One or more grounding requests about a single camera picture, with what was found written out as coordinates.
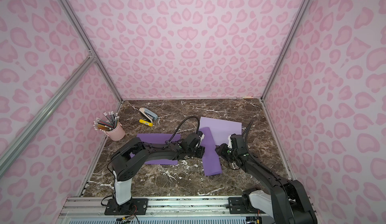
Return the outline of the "aluminium front rail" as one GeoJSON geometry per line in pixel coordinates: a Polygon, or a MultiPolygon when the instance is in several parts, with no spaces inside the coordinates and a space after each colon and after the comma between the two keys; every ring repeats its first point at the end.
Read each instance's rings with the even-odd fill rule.
{"type": "Polygon", "coordinates": [[[147,198],[145,215],[106,216],[110,198],[69,198],[58,224],[275,224],[267,214],[230,214],[230,196],[161,196],[147,198]]]}

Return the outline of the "pink pencil cup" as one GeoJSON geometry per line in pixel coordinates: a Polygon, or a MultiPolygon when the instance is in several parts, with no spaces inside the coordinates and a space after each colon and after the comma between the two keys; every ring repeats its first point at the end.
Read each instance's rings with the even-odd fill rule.
{"type": "Polygon", "coordinates": [[[125,131],[122,127],[121,123],[117,123],[117,126],[111,130],[106,131],[105,134],[112,140],[112,141],[119,141],[124,138],[125,131]]]}

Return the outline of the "light lilac paper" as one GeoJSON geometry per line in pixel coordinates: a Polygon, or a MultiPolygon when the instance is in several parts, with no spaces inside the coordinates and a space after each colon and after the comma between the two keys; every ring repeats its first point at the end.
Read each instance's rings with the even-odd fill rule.
{"type": "Polygon", "coordinates": [[[224,143],[228,144],[228,137],[232,134],[242,134],[242,123],[201,117],[200,131],[203,132],[205,137],[211,136],[213,138],[213,143],[217,146],[220,146],[224,143]]]}

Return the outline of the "yellow glue stick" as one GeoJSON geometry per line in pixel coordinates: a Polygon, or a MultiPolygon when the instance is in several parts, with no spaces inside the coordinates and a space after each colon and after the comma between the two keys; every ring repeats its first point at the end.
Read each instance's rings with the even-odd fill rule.
{"type": "Polygon", "coordinates": [[[150,127],[153,126],[153,123],[148,122],[148,121],[145,121],[145,120],[143,120],[143,119],[140,119],[139,122],[140,122],[141,124],[144,124],[144,125],[147,125],[147,126],[150,126],[150,127]]]}

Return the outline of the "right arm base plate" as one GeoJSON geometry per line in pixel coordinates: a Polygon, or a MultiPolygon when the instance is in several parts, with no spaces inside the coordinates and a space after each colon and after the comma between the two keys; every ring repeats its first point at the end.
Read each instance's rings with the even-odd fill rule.
{"type": "Polygon", "coordinates": [[[229,197],[226,208],[230,214],[265,214],[260,209],[254,208],[246,197],[229,197]]]}

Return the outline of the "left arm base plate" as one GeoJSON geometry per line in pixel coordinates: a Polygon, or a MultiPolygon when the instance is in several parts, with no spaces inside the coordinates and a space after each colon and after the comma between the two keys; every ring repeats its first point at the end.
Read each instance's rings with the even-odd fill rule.
{"type": "Polygon", "coordinates": [[[118,205],[115,199],[110,199],[104,212],[106,216],[145,215],[148,208],[147,198],[131,198],[127,203],[118,205]]]}

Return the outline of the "bundle of pencils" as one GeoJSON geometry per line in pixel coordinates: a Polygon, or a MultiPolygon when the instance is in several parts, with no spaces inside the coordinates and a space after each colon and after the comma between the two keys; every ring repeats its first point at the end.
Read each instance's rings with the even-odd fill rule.
{"type": "Polygon", "coordinates": [[[105,120],[101,118],[96,118],[93,122],[93,127],[95,130],[109,132],[114,130],[118,124],[120,117],[117,113],[113,111],[103,113],[105,120]]]}

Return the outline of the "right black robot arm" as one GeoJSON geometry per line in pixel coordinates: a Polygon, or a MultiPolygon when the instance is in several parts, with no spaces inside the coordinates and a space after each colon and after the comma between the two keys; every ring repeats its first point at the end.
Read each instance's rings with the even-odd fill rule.
{"type": "Polygon", "coordinates": [[[230,143],[231,147],[227,144],[217,146],[217,154],[253,176],[268,191],[268,194],[264,194],[253,188],[245,190],[239,204],[234,204],[234,207],[253,214],[262,211],[273,218],[276,224],[318,222],[305,188],[299,181],[281,177],[265,166],[249,151],[242,135],[231,135],[230,143]]]}

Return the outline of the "grey beige stapler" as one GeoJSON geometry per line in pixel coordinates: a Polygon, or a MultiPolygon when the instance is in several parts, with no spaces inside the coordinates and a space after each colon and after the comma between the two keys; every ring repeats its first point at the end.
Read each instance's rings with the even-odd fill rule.
{"type": "Polygon", "coordinates": [[[158,119],[158,115],[156,113],[152,112],[151,110],[149,110],[149,109],[147,109],[145,107],[141,107],[139,109],[139,112],[150,123],[153,123],[155,120],[158,119]]]}

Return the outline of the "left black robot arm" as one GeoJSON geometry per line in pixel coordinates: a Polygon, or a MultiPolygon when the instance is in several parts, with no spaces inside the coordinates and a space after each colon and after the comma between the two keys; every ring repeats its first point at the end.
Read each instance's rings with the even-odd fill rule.
{"type": "Polygon", "coordinates": [[[132,179],[146,162],[202,158],[205,148],[201,146],[201,142],[204,137],[205,135],[198,131],[177,141],[168,140],[164,144],[147,143],[139,137],[131,139],[112,155],[108,164],[115,178],[114,199],[116,204],[122,206],[131,201],[132,179]]]}

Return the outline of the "dark purple paper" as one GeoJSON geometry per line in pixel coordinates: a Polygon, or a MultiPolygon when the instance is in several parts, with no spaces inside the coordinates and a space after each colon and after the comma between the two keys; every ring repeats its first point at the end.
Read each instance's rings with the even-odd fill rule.
{"type": "MultiPolygon", "coordinates": [[[[161,133],[150,133],[150,134],[137,134],[142,141],[151,143],[151,144],[165,144],[166,141],[170,139],[172,134],[161,134],[161,133]]],[[[177,160],[152,160],[146,161],[146,165],[178,165],[177,160]]]]}
{"type": "Polygon", "coordinates": [[[213,176],[222,173],[219,156],[216,152],[216,144],[209,127],[200,128],[204,138],[200,146],[205,148],[202,163],[205,176],[213,176]]]}

